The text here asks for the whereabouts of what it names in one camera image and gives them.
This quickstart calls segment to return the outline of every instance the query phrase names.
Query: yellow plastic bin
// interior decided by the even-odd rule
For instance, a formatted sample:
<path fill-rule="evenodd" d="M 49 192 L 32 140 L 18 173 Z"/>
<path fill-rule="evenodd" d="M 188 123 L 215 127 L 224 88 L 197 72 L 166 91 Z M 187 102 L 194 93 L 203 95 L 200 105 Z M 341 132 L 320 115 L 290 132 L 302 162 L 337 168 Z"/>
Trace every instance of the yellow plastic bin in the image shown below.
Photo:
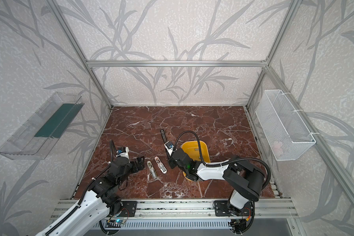
<path fill-rule="evenodd" d="M 202 157 L 203 160 L 207 163 L 210 163 L 210 155 L 208 154 L 208 148 L 205 142 L 199 141 L 201 144 L 201 151 L 202 151 Z M 198 142 L 197 141 L 187 141 L 184 142 L 181 146 L 182 150 L 189 155 L 190 158 L 193 160 L 200 161 L 200 156 L 199 156 L 199 149 L 198 149 Z"/>

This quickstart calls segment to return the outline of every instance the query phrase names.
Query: wallpaper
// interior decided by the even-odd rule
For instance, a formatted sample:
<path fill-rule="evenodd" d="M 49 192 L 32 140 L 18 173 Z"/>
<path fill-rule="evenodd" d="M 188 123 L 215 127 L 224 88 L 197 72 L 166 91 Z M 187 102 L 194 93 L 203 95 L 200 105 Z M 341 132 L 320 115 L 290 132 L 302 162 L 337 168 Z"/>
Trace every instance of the wallpaper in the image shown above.
<path fill-rule="evenodd" d="M 70 198 L 109 114 L 43 1 L 0 1 L 0 146 L 54 92 L 85 103 L 44 160 L 0 155 L 0 236 L 35 235 Z"/>
<path fill-rule="evenodd" d="M 301 6 L 271 65 L 354 179 L 354 1 Z"/>
<path fill-rule="evenodd" d="M 264 60 L 290 0 L 58 0 L 88 60 Z"/>
<path fill-rule="evenodd" d="M 354 1 L 302 3 L 271 65 L 354 179 Z M 276 162 L 261 138 L 308 235 L 354 235 L 354 208 L 315 148 Z"/>
<path fill-rule="evenodd" d="M 257 67 L 103 67 L 95 73 L 116 105 L 244 105 L 260 71 Z"/>
<path fill-rule="evenodd" d="M 293 200 L 309 236 L 354 236 L 354 207 L 313 146 L 297 160 L 277 162 L 255 114 L 264 90 L 276 89 L 265 76 L 250 114 L 283 197 Z"/>

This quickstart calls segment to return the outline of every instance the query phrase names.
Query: leaf-patterned wallpaper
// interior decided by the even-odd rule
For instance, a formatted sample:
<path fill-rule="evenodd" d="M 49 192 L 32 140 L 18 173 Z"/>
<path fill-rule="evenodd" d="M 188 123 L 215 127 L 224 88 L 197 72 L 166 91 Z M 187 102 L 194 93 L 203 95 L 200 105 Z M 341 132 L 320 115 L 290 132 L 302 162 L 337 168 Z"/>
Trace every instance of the leaf-patterned wallpaper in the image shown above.
<path fill-rule="evenodd" d="M 271 65 L 354 179 L 354 1 L 303 2 Z M 266 78 L 251 112 L 274 88 Z M 354 235 L 354 208 L 316 149 L 276 162 L 256 123 L 308 235 Z"/>
<path fill-rule="evenodd" d="M 264 60 L 290 5 L 290 0 L 57 2 L 88 60 Z M 243 105 L 259 71 L 95 68 L 116 105 Z"/>
<path fill-rule="evenodd" d="M 0 236 L 35 235 L 71 197 L 109 114 L 46 3 L 0 1 L 0 146 L 56 91 L 82 107 L 45 160 L 0 155 Z"/>

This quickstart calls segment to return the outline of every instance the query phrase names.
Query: marble surface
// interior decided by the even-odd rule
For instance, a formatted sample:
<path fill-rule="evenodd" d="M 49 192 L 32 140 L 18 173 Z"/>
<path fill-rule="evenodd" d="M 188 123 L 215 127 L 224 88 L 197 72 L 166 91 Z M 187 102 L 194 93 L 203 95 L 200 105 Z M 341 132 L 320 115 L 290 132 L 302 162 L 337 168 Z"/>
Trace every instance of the marble surface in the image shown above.
<path fill-rule="evenodd" d="M 170 169 L 161 129 L 172 142 L 185 130 L 195 131 L 207 144 L 211 162 L 227 160 L 233 154 L 260 158 L 242 106 L 114 107 L 75 198 L 80 198 L 91 178 L 107 166 L 110 139 L 117 147 L 129 147 L 130 159 L 144 155 L 145 162 L 151 160 L 158 176 L 152 178 L 147 167 L 130 175 L 127 188 L 117 192 L 124 199 L 228 198 L 231 195 L 233 188 L 224 180 L 191 182 L 179 168 Z M 178 146 L 194 139 L 193 134 L 184 134 Z M 166 174 L 157 167 L 155 156 L 164 163 Z M 261 197 L 274 198 L 270 185 L 262 191 Z"/>

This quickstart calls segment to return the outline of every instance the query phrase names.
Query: green mat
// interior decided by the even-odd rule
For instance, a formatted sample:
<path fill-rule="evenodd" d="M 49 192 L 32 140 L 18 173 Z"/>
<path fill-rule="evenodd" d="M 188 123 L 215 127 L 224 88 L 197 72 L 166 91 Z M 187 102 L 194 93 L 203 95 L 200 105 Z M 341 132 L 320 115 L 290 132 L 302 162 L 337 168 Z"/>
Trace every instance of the green mat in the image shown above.
<path fill-rule="evenodd" d="M 75 118 L 83 107 L 83 103 L 64 103 L 48 119 L 48 121 L 38 130 L 34 137 L 60 138 L 67 129 L 69 123 Z"/>

